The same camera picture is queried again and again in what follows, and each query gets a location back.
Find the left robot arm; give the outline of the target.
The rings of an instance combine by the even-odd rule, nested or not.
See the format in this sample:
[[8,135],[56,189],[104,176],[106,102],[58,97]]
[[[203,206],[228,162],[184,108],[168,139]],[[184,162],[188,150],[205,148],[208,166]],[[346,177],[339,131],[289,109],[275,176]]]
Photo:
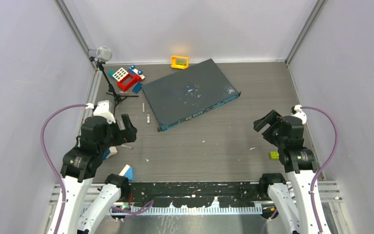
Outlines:
[[129,180],[123,175],[107,177],[100,194],[84,212],[83,204],[103,157],[112,146],[136,141],[137,129],[130,117],[122,114],[121,130],[110,112],[95,114],[81,125],[77,145],[62,160],[61,194],[48,229],[50,234],[92,234],[116,202],[129,198]]

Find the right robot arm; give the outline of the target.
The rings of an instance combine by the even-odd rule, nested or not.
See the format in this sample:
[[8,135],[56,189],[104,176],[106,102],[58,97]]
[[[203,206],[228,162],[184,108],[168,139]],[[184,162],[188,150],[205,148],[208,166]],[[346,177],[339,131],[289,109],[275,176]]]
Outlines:
[[261,198],[273,201],[289,234],[329,234],[318,191],[319,167],[313,151],[304,146],[306,120],[301,108],[295,107],[290,116],[272,110],[254,121],[255,131],[266,127],[262,136],[276,146],[289,179],[282,174],[263,174],[258,191]]

